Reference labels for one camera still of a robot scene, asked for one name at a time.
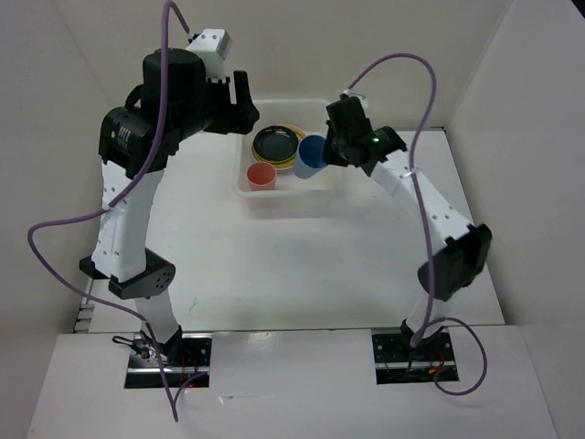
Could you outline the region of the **blue plastic cup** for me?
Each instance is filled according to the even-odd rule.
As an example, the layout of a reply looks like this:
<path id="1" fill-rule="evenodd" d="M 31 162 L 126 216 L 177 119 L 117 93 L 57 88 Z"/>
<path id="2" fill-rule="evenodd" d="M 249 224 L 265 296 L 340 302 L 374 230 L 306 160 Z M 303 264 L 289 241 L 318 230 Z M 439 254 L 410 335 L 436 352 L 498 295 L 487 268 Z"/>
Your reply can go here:
<path id="1" fill-rule="evenodd" d="M 318 134 L 307 135 L 298 146 L 293 173 L 300 179 L 308 179 L 324 167 L 323 151 L 325 139 Z"/>

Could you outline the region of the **red plastic cup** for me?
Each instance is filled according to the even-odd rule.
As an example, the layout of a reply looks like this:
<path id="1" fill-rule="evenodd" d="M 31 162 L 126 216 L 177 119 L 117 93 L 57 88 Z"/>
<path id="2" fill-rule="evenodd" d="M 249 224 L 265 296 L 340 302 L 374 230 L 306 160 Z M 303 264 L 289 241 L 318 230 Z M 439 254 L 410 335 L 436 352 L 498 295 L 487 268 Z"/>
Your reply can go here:
<path id="1" fill-rule="evenodd" d="M 249 189 L 251 191 L 274 190 L 277 171 L 275 167 L 266 162 L 257 162 L 250 165 L 246 172 Z"/>

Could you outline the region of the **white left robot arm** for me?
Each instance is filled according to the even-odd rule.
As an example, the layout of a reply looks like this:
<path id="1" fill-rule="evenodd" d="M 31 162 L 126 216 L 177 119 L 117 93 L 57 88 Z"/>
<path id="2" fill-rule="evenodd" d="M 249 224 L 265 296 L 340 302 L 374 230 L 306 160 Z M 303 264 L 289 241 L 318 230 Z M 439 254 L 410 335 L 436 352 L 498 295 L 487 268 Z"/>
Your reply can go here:
<path id="1" fill-rule="evenodd" d="M 144 344 L 165 366 L 180 359 L 183 345 L 168 293 L 176 268 L 145 244 L 155 192 L 182 141 L 199 132 L 249 134 L 260 118 L 246 72 L 228 76 L 225 58 L 202 48 L 171 48 L 166 59 L 159 51 L 147 55 L 142 83 L 101 123 L 106 212 L 95 250 L 80 269 L 134 301 Z"/>

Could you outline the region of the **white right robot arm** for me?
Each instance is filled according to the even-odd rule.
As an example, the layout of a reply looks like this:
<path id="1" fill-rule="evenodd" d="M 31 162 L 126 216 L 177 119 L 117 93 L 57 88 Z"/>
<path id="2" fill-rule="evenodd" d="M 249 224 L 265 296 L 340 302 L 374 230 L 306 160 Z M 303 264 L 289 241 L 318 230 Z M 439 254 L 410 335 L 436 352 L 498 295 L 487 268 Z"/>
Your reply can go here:
<path id="1" fill-rule="evenodd" d="M 459 213 L 423 174 L 415 159 L 419 134 L 406 144 L 388 126 L 373 129 L 356 96 L 342 96 L 326 113 L 324 162 L 361 169 L 423 229 L 427 260 L 417 271 L 421 297 L 400 328 L 404 355 L 422 359 L 447 320 L 452 296 L 482 272 L 493 234 Z"/>

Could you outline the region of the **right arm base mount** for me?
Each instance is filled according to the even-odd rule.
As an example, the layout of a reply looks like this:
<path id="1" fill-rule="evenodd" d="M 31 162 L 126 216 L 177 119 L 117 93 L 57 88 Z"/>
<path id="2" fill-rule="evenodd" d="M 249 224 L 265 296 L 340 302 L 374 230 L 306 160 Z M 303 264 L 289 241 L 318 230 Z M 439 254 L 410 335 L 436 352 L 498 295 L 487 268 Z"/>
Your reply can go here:
<path id="1" fill-rule="evenodd" d="M 416 349 L 410 348 L 400 330 L 391 328 L 371 335 L 377 385 L 456 382 L 456 367 L 449 332 L 442 329 Z"/>

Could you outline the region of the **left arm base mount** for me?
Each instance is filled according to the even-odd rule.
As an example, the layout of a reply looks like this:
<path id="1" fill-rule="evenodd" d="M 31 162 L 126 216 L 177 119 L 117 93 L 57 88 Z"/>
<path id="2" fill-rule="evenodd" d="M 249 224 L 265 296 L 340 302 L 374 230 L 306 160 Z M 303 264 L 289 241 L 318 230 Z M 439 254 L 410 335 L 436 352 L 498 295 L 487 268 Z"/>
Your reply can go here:
<path id="1" fill-rule="evenodd" d="M 207 388 L 209 386 L 212 338 L 211 335 L 184 334 L 174 351 L 156 355 L 143 334 L 132 337 L 115 335 L 112 342 L 130 349 L 125 389 L 163 388 L 158 360 L 160 359 L 170 389 Z"/>

